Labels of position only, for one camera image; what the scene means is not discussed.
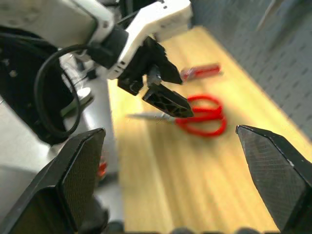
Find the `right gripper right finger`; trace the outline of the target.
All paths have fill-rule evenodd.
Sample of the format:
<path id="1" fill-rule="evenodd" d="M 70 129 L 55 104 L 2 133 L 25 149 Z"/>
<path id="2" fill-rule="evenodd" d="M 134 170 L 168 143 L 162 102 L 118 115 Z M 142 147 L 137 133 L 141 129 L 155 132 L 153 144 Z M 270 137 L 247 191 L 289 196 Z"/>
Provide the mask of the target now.
<path id="1" fill-rule="evenodd" d="M 252 181 L 283 234 L 312 232 L 312 164 L 283 136 L 238 125 Z"/>

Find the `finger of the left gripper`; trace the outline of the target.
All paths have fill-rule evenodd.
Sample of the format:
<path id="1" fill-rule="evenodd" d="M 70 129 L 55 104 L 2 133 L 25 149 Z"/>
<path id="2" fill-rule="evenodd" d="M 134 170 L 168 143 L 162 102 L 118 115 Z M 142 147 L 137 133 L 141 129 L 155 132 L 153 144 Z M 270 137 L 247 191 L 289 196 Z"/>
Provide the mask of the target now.
<path id="1" fill-rule="evenodd" d="M 162 84 L 151 84 L 142 99 L 172 117 L 188 118 L 194 116 L 187 99 Z"/>
<path id="2" fill-rule="evenodd" d="M 153 61 L 156 70 L 164 82 L 181 85 L 183 83 L 177 67 L 166 56 L 155 58 Z"/>

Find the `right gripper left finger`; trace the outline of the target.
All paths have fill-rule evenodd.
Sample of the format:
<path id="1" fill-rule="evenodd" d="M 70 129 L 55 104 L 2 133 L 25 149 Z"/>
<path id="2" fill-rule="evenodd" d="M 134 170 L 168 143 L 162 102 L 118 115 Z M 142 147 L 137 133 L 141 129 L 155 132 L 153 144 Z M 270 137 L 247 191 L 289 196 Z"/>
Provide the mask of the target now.
<path id="1" fill-rule="evenodd" d="M 92 199 L 105 130 L 69 139 L 59 154 L 16 194 L 2 234 L 76 234 Z"/>

